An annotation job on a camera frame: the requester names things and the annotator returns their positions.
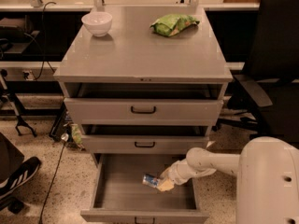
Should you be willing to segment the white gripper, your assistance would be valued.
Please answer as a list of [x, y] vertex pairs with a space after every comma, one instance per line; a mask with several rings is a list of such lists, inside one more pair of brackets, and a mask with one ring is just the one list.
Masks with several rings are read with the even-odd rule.
[[161, 192], [171, 190], [174, 185], [182, 185], [193, 177], [194, 169], [187, 160], [176, 161], [166, 168], [160, 175], [161, 180], [157, 189]]

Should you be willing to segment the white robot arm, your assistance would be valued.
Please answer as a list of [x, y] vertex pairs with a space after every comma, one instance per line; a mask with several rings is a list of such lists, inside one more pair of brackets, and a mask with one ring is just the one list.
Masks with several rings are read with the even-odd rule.
[[158, 190], [217, 171], [236, 177], [237, 224], [299, 224], [299, 149], [273, 137], [249, 141], [239, 154], [195, 147], [160, 175]]

